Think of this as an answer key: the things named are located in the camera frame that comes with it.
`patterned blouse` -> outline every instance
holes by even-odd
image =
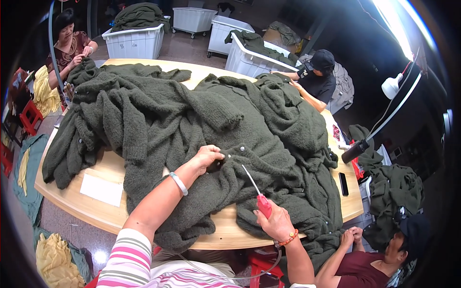
[[[58,48],[54,48],[54,54],[56,55],[56,64],[58,65],[58,70],[61,72],[75,56],[83,53],[83,48],[90,43],[91,39],[88,38],[88,35],[83,31],[76,31],[72,34],[72,43],[71,48],[68,53],[65,53]],[[46,66],[48,68],[48,74],[54,70],[53,61],[51,60],[51,53],[48,55],[46,60]],[[64,101],[64,95],[61,91],[61,88],[58,87],[59,96],[61,97],[61,104],[66,106]]]

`orange bead bracelet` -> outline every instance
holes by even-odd
[[[293,233],[293,232],[290,233],[290,238],[289,238],[287,241],[285,241],[285,242],[279,242],[278,244],[279,244],[280,246],[286,245],[286,244],[292,242],[293,239],[296,238],[296,236],[298,236],[298,229],[295,229],[295,232],[294,232],[294,233]]]

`clear hose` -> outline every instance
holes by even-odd
[[[278,264],[279,261],[280,261],[280,258],[282,257],[282,251],[281,251],[281,250],[278,251],[277,260],[275,261],[274,265],[272,265],[271,268],[267,269],[266,271],[261,272],[261,273],[258,274],[258,275],[253,275],[253,276],[248,276],[248,277],[228,277],[228,276],[216,275],[216,274],[207,272],[207,271],[203,270],[203,269],[200,268],[200,267],[197,267],[194,263],[192,263],[191,261],[187,260],[183,255],[181,255],[181,254],[178,254],[178,255],[179,255],[179,257],[181,257],[182,260],[184,260],[184,261],[186,261],[187,263],[189,263],[192,267],[194,267],[194,268],[196,268],[197,270],[199,270],[200,272],[203,272],[204,274],[209,275],[209,276],[212,276],[212,277],[224,278],[224,279],[251,279],[251,278],[256,278],[256,277],[263,276],[264,274],[266,274],[266,273],[270,272],[272,269],[274,269],[274,267],[277,266],[277,264]]]

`maroon shirt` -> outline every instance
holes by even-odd
[[[339,265],[336,276],[341,276],[337,288],[384,288],[389,277],[371,266],[371,262],[384,260],[384,254],[362,251],[347,253]]]

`white label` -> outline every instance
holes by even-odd
[[[106,181],[89,174],[83,176],[80,193],[96,200],[120,207],[123,184]]]

